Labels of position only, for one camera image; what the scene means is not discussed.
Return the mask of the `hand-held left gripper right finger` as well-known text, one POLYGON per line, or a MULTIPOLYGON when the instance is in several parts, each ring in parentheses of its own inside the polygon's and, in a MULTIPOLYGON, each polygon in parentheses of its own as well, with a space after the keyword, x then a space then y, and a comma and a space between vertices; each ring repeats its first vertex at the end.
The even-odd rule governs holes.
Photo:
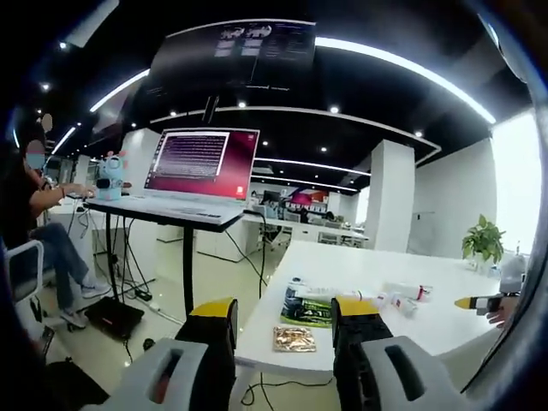
POLYGON ((342 410, 469 410, 438 358, 395 337, 375 303, 331 300, 333 376, 342 410))

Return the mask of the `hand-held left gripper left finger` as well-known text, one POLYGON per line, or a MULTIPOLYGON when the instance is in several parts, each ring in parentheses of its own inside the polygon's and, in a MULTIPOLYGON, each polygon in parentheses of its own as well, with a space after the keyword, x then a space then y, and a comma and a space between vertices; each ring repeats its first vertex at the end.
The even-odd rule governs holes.
POLYGON ((196 307, 174 338, 155 342, 126 370, 108 410, 227 410, 235 383, 238 302, 196 307))

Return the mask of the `person's right hand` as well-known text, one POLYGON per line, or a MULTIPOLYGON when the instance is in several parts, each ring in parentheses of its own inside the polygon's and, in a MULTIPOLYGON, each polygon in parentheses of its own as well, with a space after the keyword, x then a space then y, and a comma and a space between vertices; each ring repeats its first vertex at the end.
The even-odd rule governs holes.
POLYGON ((502 329, 505 324, 512 318, 513 310, 499 308, 496 312, 490 312, 486 315, 488 322, 502 329))

